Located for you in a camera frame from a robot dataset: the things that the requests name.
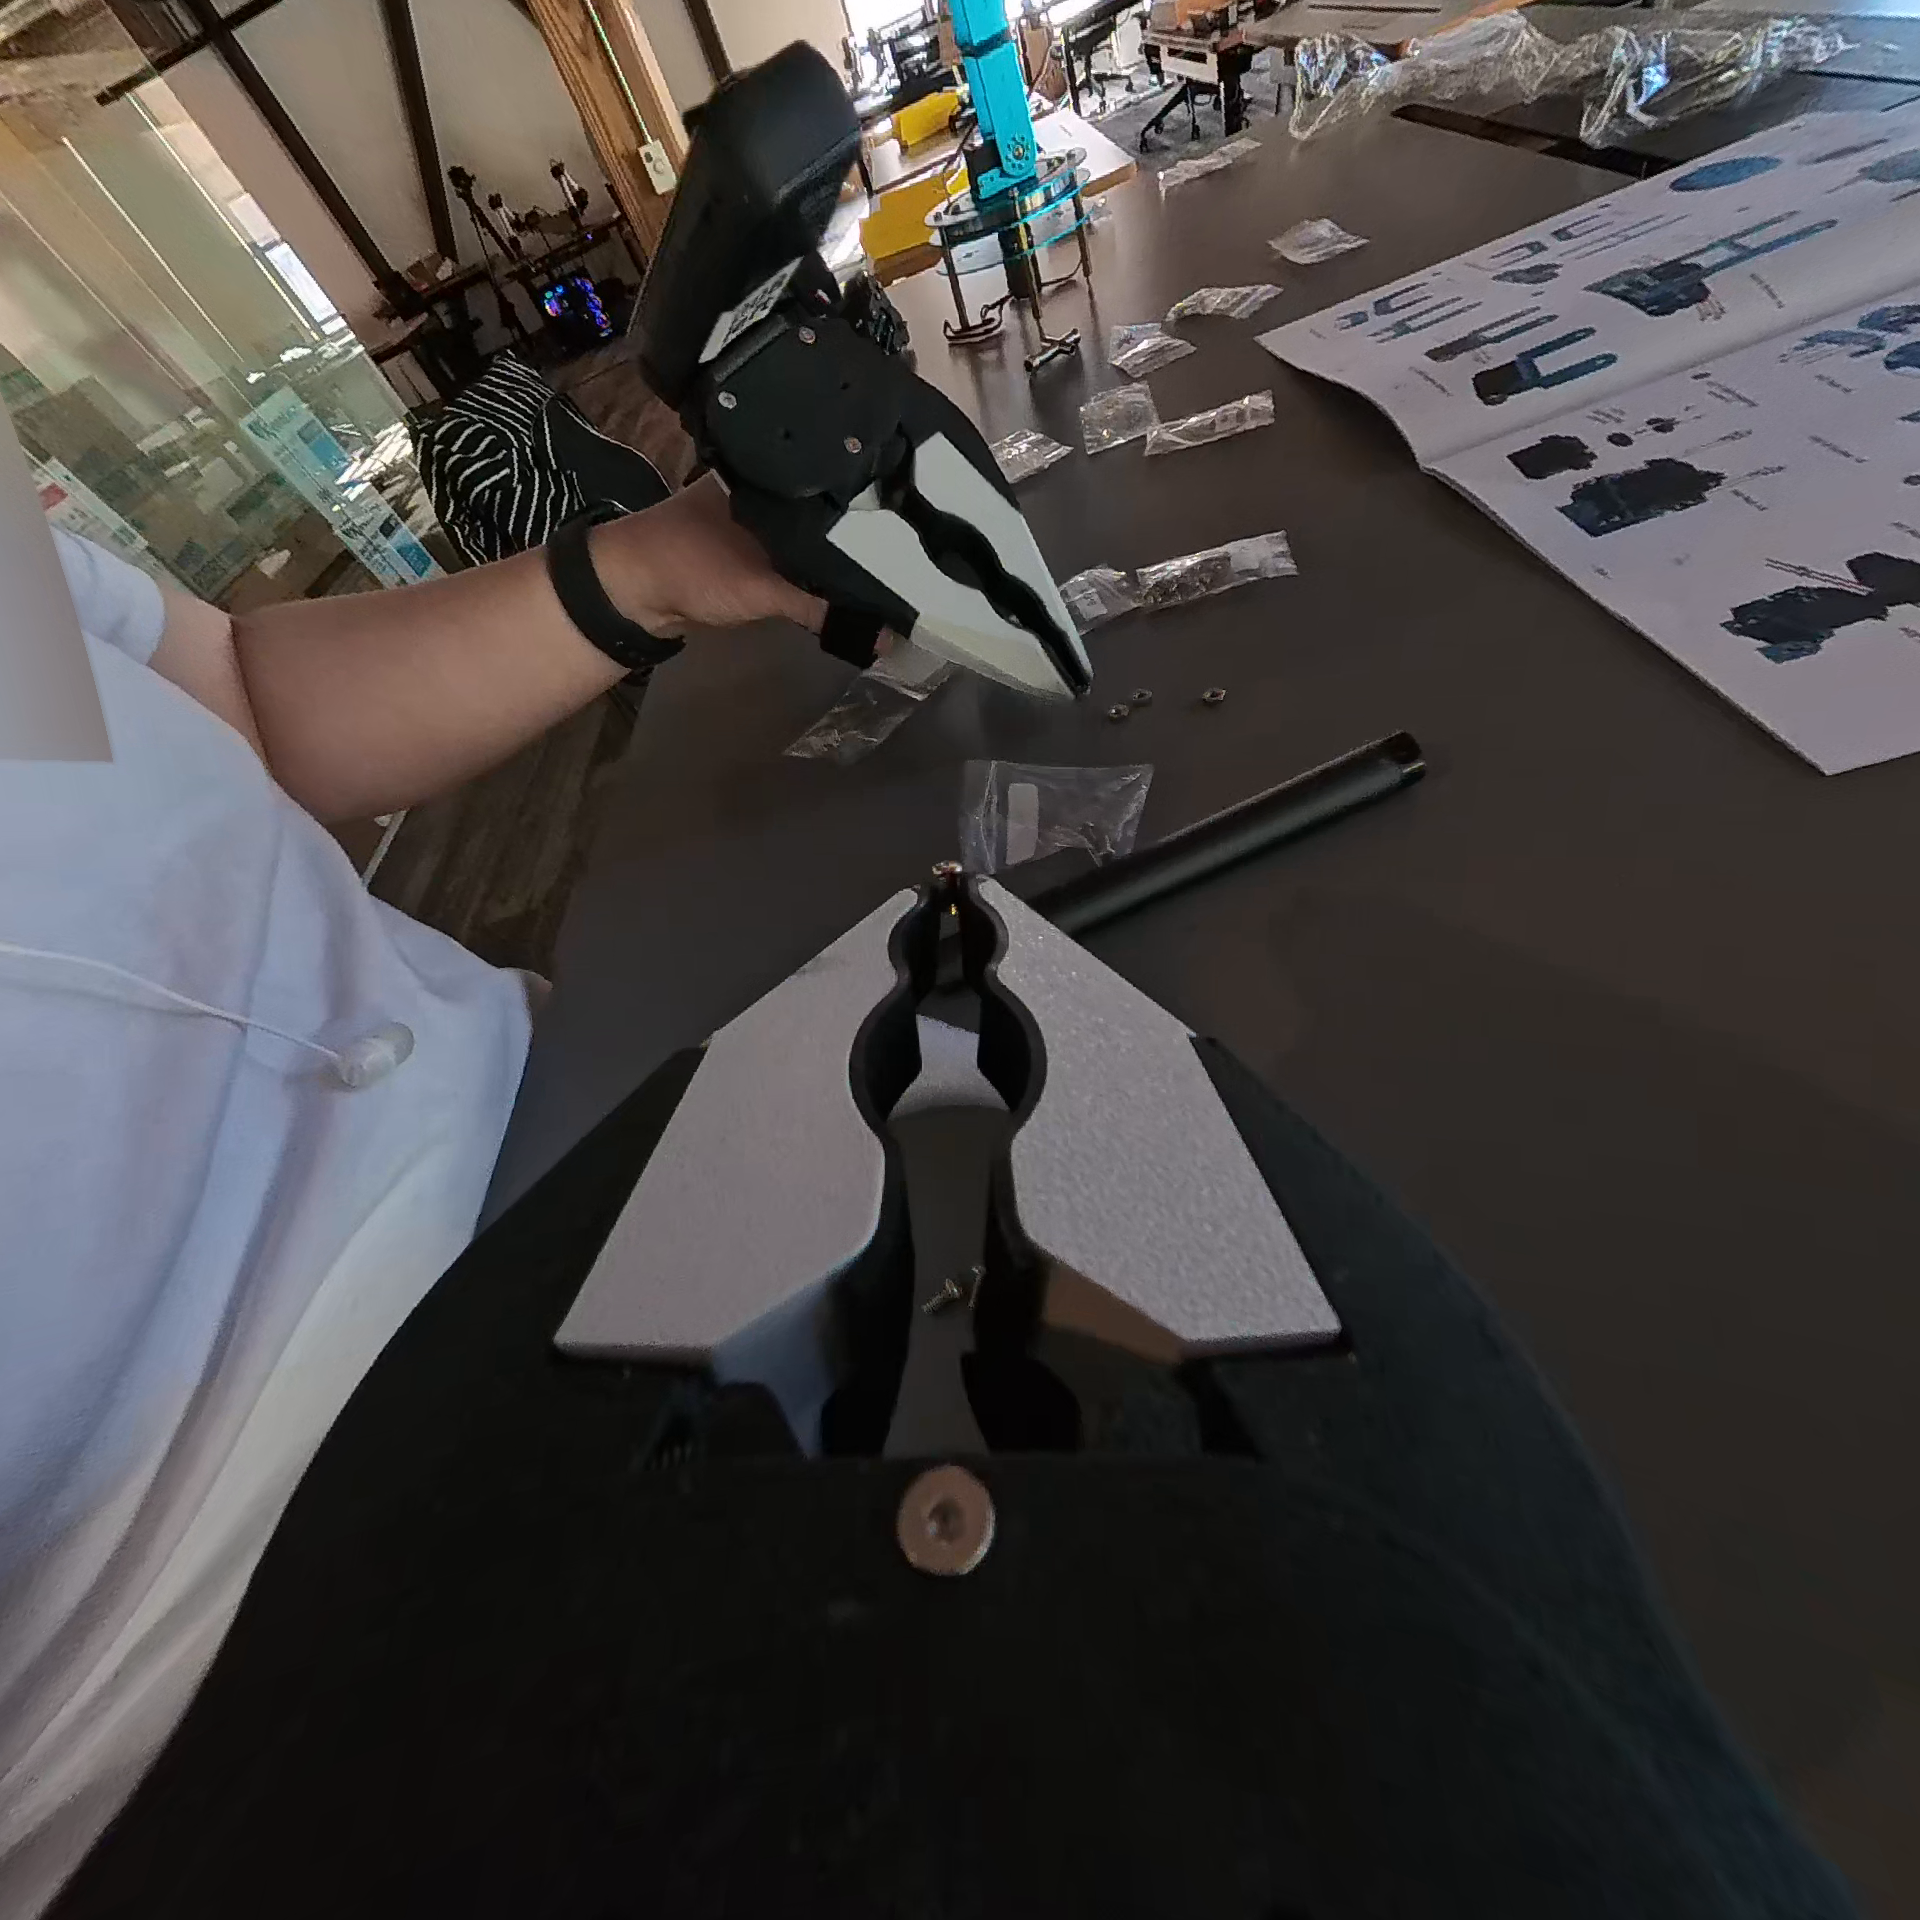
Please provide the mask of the wooden beam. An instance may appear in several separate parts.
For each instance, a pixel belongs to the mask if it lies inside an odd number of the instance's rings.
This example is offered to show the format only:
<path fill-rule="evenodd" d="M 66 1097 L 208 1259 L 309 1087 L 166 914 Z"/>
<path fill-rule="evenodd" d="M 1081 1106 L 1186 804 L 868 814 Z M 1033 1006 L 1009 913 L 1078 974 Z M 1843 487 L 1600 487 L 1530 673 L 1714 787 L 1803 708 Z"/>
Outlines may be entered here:
<path fill-rule="evenodd" d="M 615 205 L 649 268 L 687 135 L 634 4 L 525 2 L 585 126 Z"/>

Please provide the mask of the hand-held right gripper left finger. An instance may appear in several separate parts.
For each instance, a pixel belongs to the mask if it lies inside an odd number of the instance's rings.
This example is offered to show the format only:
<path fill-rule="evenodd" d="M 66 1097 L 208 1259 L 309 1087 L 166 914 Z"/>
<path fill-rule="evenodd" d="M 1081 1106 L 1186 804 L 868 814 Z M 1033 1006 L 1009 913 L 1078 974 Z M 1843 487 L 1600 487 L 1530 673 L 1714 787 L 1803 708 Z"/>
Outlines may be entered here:
<path fill-rule="evenodd" d="M 880 1452 L 914 1279 L 885 1123 L 921 1069 L 936 948 L 932 887 L 897 892 L 707 1038 L 563 1356 L 765 1388 L 803 1452 Z"/>

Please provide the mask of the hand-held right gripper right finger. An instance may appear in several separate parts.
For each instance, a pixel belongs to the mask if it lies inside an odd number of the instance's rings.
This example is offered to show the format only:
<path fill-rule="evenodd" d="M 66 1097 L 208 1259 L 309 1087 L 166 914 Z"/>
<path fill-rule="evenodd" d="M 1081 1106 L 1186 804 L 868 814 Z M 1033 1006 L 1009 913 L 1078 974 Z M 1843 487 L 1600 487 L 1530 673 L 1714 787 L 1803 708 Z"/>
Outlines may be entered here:
<path fill-rule="evenodd" d="M 975 1331 L 1152 1362 L 1332 1343 L 1338 1317 L 1186 1023 L 990 878 L 960 882 L 977 1069 L 1009 1116 Z"/>

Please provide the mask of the person's left hand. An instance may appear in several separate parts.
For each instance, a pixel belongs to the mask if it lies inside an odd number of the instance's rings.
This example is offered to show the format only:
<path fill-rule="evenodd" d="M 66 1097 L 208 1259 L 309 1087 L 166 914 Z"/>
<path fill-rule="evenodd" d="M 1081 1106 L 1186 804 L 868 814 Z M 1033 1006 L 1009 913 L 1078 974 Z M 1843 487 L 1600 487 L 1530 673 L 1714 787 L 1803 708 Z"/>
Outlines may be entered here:
<path fill-rule="evenodd" d="M 819 636 L 825 601 L 787 580 L 732 519 L 732 498 L 704 473 L 671 498 L 611 528 L 615 601 L 656 636 L 752 626 L 782 616 Z"/>

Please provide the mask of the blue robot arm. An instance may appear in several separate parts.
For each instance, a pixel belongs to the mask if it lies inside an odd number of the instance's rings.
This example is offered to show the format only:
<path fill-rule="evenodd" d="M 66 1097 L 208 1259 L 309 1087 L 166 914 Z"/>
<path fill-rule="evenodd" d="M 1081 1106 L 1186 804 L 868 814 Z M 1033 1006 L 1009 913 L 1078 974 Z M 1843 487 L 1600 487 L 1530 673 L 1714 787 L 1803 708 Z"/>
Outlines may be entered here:
<path fill-rule="evenodd" d="M 963 302 L 967 262 L 999 266 L 1004 294 L 1017 295 L 1038 336 L 1043 297 L 1090 279 L 1086 242 L 1086 154 L 1043 149 L 1019 58 L 1019 34 L 1004 2 L 946 2 L 952 38 L 973 112 L 961 135 L 963 184 L 930 216 L 939 266 L 955 312 Z"/>

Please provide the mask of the dark brown desk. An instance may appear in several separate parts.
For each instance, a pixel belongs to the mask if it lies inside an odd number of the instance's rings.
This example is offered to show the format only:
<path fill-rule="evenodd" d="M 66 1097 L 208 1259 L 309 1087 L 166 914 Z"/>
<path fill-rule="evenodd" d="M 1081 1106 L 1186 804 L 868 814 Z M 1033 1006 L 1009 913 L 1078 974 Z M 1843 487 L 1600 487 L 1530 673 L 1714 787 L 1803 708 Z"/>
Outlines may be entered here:
<path fill-rule="evenodd" d="M 1273 426 L 1023 492 L 1063 571 L 1291 540 L 1291 578 L 1096 631 L 1098 704 L 957 683 L 833 767 L 782 756 L 840 688 L 802 636 L 701 640 L 660 676 L 496 1195 L 946 853 L 967 759 L 1149 761 L 1154 833 L 1408 731 L 1412 790 L 1103 953 L 1463 1262 L 1634 1506 L 1905 1530 L 1915 761 L 1811 772 L 1256 330 L 1204 328 L 1163 402 L 1267 387 Z M 1154 703 L 1105 723 L 1134 688 Z"/>

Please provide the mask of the printed assembly manual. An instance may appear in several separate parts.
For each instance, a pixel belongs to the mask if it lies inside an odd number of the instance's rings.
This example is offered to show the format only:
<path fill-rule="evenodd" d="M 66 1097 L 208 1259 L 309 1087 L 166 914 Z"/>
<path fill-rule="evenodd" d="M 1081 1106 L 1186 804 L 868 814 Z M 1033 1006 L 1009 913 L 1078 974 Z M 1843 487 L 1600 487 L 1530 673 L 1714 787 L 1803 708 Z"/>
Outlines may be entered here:
<path fill-rule="evenodd" d="M 1814 769 L 1915 753 L 1915 98 L 1780 121 L 1259 347 Z"/>

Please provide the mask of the yellow storage bin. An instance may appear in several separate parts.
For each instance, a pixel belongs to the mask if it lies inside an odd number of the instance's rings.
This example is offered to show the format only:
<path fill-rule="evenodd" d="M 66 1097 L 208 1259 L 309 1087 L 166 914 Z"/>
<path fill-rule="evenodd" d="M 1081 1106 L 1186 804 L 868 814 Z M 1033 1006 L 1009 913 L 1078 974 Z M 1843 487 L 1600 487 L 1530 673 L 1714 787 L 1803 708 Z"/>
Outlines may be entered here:
<path fill-rule="evenodd" d="M 859 246 L 880 285 L 932 269 L 940 262 L 930 216 L 948 199 L 946 179 L 923 176 L 883 193 L 859 223 Z"/>

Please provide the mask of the black metal tube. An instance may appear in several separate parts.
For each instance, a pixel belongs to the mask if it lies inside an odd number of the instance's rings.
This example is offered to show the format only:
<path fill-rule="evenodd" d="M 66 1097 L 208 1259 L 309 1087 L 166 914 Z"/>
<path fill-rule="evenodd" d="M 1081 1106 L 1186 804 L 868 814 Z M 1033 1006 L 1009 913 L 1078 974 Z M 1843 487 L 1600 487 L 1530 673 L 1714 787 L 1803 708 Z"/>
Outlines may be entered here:
<path fill-rule="evenodd" d="M 1015 894 L 1066 933 L 1112 926 L 1352 819 L 1424 778 L 1412 732 L 1391 732 L 1283 780 L 1150 846 Z"/>

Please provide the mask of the striped black white bag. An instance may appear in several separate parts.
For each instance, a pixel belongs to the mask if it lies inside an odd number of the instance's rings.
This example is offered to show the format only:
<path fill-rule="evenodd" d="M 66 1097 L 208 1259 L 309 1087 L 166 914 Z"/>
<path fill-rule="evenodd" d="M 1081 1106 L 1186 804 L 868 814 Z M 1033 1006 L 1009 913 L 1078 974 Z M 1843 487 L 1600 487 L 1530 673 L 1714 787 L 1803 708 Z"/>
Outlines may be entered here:
<path fill-rule="evenodd" d="M 439 524 L 475 566 L 543 546 L 588 509 L 647 509 L 672 492 L 643 450 L 602 432 L 513 349 L 423 420 L 415 451 Z"/>

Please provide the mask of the person's left forearm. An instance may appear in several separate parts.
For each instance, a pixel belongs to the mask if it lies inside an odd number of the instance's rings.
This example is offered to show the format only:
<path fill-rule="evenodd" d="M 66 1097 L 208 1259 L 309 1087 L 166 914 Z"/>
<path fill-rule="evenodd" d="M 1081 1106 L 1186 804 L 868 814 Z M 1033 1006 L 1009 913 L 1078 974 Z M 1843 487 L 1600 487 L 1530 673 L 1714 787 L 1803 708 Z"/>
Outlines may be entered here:
<path fill-rule="evenodd" d="M 454 790 L 626 676 L 535 553 L 238 616 L 228 642 L 272 778 L 323 823 Z"/>

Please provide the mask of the crumpled clear plastic wrap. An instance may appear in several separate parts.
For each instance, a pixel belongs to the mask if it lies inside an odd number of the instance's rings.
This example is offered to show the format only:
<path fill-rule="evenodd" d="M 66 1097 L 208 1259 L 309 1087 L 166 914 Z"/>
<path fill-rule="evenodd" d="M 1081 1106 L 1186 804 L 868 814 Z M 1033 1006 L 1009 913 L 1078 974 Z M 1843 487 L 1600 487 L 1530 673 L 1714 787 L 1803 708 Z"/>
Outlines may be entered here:
<path fill-rule="evenodd" d="M 1568 100 L 1584 146 L 1620 148 L 1631 135 L 1749 104 L 1767 85 L 1860 48 L 1843 27 L 1806 15 L 1612 24 L 1557 40 L 1523 12 L 1498 12 L 1412 38 L 1399 53 L 1330 31 L 1293 48 L 1285 129 L 1308 141 L 1406 106 Z"/>

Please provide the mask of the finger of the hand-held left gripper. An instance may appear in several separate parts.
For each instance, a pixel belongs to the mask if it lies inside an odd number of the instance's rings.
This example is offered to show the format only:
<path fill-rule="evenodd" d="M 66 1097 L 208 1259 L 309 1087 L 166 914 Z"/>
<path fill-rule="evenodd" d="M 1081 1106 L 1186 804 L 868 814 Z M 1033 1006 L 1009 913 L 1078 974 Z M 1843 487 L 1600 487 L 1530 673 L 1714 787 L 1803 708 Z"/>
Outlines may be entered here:
<path fill-rule="evenodd" d="M 1083 648 L 1065 613 L 990 555 L 933 559 L 892 509 L 852 509 L 826 534 L 843 598 L 921 652 L 1038 698 L 1083 697 Z"/>
<path fill-rule="evenodd" d="M 928 434 L 912 445 L 912 531 L 933 559 L 969 559 L 986 570 L 993 555 L 1009 576 L 1065 606 L 1019 508 L 948 434 Z M 1072 626 L 1083 648 L 1068 611 L 1061 621 Z M 1093 669 L 1083 648 L 1083 697 L 1090 688 Z"/>

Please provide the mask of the black wristband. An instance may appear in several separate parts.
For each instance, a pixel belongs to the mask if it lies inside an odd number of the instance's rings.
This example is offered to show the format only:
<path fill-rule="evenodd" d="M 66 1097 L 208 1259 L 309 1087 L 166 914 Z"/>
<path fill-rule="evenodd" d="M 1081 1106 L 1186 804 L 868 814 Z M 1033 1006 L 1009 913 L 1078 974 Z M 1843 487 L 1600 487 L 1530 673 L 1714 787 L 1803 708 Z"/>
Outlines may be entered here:
<path fill-rule="evenodd" d="M 621 669 L 645 676 L 674 659 L 686 640 L 651 631 L 618 611 L 592 550 L 594 534 L 627 517 L 616 504 L 592 504 L 567 519 L 541 548 L 543 576 L 576 633 Z"/>

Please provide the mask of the clear bag of screws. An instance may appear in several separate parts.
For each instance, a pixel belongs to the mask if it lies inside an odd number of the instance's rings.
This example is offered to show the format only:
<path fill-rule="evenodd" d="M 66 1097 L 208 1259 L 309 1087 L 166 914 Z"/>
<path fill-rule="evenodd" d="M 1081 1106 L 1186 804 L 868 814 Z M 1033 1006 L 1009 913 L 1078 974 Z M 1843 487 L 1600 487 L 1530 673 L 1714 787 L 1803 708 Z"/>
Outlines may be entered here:
<path fill-rule="evenodd" d="M 1142 611 L 1169 611 L 1225 591 L 1298 573 L 1290 540 L 1269 531 L 1191 550 L 1138 570 Z"/>

